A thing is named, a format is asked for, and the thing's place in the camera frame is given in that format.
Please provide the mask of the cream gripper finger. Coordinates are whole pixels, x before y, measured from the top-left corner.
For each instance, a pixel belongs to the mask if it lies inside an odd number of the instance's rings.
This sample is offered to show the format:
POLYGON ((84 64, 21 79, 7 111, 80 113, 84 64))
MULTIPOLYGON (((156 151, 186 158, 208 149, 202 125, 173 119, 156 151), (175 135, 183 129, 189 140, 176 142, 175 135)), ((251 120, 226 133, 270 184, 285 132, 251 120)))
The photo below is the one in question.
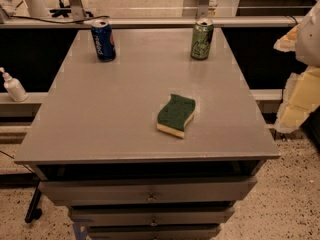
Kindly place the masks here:
POLYGON ((274 123, 276 131, 291 133, 320 106, 319 29, 298 24, 275 42, 274 49, 294 52, 296 59, 307 66, 303 73, 292 73, 287 79, 274 123))

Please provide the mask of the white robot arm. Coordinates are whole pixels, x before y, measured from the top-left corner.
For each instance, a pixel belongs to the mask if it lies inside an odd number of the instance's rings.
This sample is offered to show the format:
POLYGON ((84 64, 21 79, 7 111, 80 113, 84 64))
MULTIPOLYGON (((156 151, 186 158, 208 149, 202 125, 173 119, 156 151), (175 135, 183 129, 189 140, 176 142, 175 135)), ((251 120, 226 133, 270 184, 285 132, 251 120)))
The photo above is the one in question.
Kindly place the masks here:
POLYGON ((274 123, 276 131, 291 133, 320 106, 320 1, 276 41, 274 49, 294 51, 296 59, 307 66, 303 73, 289 76, 274 123))

